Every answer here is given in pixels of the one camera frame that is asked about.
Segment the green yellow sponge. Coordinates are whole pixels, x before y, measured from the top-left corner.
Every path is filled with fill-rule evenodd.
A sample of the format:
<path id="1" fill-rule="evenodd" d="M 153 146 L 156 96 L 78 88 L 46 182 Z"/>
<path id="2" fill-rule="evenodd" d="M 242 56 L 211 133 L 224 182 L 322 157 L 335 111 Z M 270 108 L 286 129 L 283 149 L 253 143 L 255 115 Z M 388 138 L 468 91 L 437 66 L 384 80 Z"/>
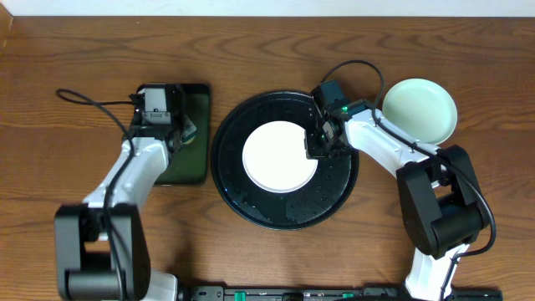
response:
<path id="1" fill-rule="evenodd" d="M 181 136 L 181 143 L 183 145 L 190 144 L 196 138 L 197 128 L 196 125 L 191 121 L 188 115 L 185 115 L 183 118 L 183 131 Z"/>

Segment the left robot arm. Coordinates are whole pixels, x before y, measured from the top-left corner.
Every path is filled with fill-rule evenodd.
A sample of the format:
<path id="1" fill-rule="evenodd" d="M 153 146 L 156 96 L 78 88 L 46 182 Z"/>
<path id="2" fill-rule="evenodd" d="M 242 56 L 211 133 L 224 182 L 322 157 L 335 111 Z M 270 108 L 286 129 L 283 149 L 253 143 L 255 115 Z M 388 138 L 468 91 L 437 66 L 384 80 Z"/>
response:
<path id="1" fill-rule="evenodd" d="M 64 300 L 176 300 L 176 276 L 153 269 L 140 209 L 182 133 L 169 125 L 133 126 L 104 180 L 78 205 L 54 216 L 59 296 Z"/>

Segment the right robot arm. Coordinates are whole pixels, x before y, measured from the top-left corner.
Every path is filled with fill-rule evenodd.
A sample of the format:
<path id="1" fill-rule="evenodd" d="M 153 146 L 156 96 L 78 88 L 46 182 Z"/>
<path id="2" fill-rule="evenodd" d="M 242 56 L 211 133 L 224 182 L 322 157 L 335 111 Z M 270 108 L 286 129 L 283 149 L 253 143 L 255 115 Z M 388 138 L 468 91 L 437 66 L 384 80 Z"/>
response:
<path id="1" fill-rule="evenodd" d="M 470 245 L 481 230 L 496 229 L 467 152 L 421 142 L 393 124 L 375 104 L 339 97 L 315 101 L 314 123 L 306 132 L 307 155 L 332 158 L 362 151 L 397 181 L 405 230 L 415 256 L 405 290 L 413 299 L 447 300 L 461 258 L 480 255 Z"/>

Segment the white plate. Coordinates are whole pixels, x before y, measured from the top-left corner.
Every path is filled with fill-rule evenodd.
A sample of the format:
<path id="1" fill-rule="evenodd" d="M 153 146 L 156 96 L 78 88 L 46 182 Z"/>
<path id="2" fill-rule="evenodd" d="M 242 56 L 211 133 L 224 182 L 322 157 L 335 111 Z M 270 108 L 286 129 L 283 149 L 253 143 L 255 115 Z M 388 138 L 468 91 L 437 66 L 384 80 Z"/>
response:
<path id="1" fill-rule="evenodd" d="M 313 178 L 318 161 L 305 150 L 305 129 L 289 121 L 257 127 L 242 149 L 248 178 L 265 191 L 283 194 L 304 187 Z"/>

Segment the mint plate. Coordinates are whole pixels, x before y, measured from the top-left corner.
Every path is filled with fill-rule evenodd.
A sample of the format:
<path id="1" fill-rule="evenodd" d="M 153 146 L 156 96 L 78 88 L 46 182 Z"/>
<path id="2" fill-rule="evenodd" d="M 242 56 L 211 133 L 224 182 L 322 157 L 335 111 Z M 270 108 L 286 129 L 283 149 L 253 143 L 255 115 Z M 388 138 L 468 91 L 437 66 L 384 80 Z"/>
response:
<path id="1" fill-rule="evenodd" d="M 451 95 L 428 79 L 405 79 L 395 84 L 384 97 L 382 113 L 407 134 L 434 145 L 448 140 L 458 121 Z"/>

